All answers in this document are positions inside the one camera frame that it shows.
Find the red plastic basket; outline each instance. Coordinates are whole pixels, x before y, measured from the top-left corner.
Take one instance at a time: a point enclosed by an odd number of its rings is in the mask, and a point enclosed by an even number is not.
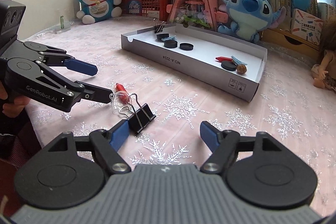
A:
[[[168,19],[167,5],[171,0],[122,0],[123,14],[155,17],[160,21]]]

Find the white tray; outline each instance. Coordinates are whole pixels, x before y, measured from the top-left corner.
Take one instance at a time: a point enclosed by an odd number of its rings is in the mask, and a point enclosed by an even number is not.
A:
[[[121,35],[123,49],[166,65],[250,102],[257,91],[267,60],[267,49],[200,28],[166,25],[161,33],[176,36],[178,44],[191,43],[192,51],[165,48],[154,27]],[[224,70],[218,56],[236,57],[247,64],[243,75]]]

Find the pink miniature house model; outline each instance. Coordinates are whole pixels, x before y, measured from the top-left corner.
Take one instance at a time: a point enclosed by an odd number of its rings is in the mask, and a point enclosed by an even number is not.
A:
[[[167,6],[169,23],[182,23],[217,31],[217,23],[226,23],[228,15],[217,9],[217,0],[175,0]]]

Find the black round disc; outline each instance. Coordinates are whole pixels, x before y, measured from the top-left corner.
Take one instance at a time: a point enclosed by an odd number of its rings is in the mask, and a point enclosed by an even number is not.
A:
[[[163,33],[163,34],[157,34],[156,35],[156,38],[157,39],[162,39],[162,38],[168,38],[169,37],[169,34],[167,34],[167,33]]]
[[[163,44],[166,48],[177,48],[177,41],[176,40],[166,40]]]
[[[279,156],[265,154],[236,162],[228,170],[228,186],[241,199],[262,208],[287,210],[310,204],[317,186],[314,170],[299,158],[276,153]]]
[[[70,208],[90,200],[103,188],[105,176],[96,163],[71,155],[63,158],[61,153],[32,158],[16,172],[15,190],[25,204],[46,210]]]
[[[224,60],[221,63],[221,66],[225,70],[235,71],[237,69],[237,65],[233,64],[231,61]]]
[[[190,43],[180,43],[180,49],[185,51],[191,51],[194,48],[193,44]]]

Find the pink tablecloth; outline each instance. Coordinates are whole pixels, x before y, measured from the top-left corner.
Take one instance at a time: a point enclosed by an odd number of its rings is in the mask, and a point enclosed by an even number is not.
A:
[[[151,20],[125,17],[90,26],[76,24],[68,32],[47,33],[30,40],[66,49],[68,54],[99,69],[96,76],[88,77],[56,68],[71,80],[109,88],[119,82],[136,92],[141,104],[149,104],[157,115],[155,121],[139,137],[129,137],[119,150],[130,165],[200,166],[210,154],[199,136],[203,120],[218,129],[232,128],[241,135],[266,131],[315,169],[319,185],[312,207],[322,215],[331,213],[336,208],[336,94],[315,88],[310,68],[279,53],[279,48],[268,51],[266,71],[251,103],[121,50],[122,33],[152,24]],[[76,104],[70,113],[34,101],[27,111],[43,145],[63,131],[85,135],[98,128],[111,128],[120,120],[110,104],[86,100]],[[82,156],[90,158],[88,153]]]

